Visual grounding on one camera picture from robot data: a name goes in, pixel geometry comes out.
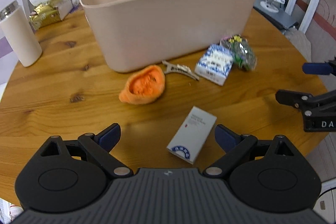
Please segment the green candy bag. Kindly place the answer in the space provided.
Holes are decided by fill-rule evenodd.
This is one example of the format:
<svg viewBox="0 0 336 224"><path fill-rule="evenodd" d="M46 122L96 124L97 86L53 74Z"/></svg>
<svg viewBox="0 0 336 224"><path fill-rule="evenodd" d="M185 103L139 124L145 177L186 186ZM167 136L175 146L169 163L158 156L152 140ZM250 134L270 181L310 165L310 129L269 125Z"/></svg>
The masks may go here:
<svg viewBox="0 0 336 224"><path fill-rule="evenodd" d="M220 45L227 48L234 58L234 64L244 71L253 71L257 65L257 57L248 43L241 35L224 37Z"/></svg>

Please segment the blue white patterned box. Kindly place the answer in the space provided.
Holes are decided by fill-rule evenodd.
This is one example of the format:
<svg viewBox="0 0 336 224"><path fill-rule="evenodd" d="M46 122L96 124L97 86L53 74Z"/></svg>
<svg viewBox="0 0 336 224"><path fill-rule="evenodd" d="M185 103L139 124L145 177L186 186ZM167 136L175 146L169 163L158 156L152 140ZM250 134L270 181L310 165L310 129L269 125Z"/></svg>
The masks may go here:
<svg viewBox="0 0 336 224"><path fill-rule="evenodd" d="M218 44L208 47L195 65L195 74L223 86L234 63L230 50Z"/></svg>

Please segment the beige plastic storage bin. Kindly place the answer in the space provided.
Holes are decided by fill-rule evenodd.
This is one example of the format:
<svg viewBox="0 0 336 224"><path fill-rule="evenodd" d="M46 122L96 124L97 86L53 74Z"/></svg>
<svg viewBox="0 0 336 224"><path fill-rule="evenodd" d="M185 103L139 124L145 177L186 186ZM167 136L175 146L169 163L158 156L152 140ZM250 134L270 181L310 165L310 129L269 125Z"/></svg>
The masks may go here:
<svg viewBox="0 0 336 224"><path fill-rule="evenodd" d="M80 0L110 69L126 73L243 32L255 0Z"/></svg>

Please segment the silver metal hair clip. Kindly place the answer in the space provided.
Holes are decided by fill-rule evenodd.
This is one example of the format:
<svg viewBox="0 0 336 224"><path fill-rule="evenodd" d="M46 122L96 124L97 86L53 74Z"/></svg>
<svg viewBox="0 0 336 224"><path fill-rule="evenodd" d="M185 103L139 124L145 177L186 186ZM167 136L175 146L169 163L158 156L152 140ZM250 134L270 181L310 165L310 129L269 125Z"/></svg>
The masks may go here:
<svg viewBox="0 0 336 224"><path fill-rule="evenodd" d="M166 70L164 71L165 75L168 75L171 73L179 73L181 75L190 77L193 80L199 81L199 76L196 75L188 66L172 64L166 60L163 60L162 64L166 66Z"/></svg>

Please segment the gold tissue box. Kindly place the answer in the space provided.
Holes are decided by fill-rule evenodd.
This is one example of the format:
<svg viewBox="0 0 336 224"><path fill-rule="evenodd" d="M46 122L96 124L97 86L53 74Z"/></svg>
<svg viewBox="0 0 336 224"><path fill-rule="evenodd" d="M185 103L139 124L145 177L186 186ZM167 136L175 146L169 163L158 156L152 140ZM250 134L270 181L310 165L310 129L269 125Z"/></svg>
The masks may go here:
<svg viewBox="0 0 336 224"><path fill-rule="evenodd" d="M37 31L40 28L61 22L74 12L79 2L72 0L48 0L37 5L29 15L32 28Z"/></svg>

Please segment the grey laptop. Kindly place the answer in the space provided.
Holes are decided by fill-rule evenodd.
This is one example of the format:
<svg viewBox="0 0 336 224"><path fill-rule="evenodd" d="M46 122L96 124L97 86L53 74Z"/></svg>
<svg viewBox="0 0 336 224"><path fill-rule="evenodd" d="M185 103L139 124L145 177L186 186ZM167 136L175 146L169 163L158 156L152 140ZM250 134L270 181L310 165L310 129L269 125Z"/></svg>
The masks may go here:
<svg viewBox="0 0 336 224"><path fill-rule="evenodd" d="M294 18L268 0L255 0L253 8L280 31L298 27L298 22Z"/></svg>

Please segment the white thermos bottle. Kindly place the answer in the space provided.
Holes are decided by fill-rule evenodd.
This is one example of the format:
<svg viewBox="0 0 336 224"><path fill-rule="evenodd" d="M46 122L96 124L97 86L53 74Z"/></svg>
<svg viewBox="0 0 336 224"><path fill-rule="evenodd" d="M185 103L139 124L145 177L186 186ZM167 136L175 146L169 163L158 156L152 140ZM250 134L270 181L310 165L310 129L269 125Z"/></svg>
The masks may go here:
<svg viewBox="0 0 336 224"><path fill-rule="evenodd" d="M33 65L42 55L41 45L17 1L1 10L1 30L24 67Z"/></svg>

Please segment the white grey flat box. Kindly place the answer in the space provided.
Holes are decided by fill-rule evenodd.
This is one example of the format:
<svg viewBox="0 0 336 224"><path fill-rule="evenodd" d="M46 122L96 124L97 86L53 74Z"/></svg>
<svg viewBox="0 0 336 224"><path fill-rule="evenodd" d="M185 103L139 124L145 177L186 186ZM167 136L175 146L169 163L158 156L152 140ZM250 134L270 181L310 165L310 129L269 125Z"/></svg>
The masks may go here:
<svg viewBox="0 0 336 224"><path fill-rule="evenodd" d="M216 116L194 106L167 145L167 150L194 164L216 121Z"/></svg>

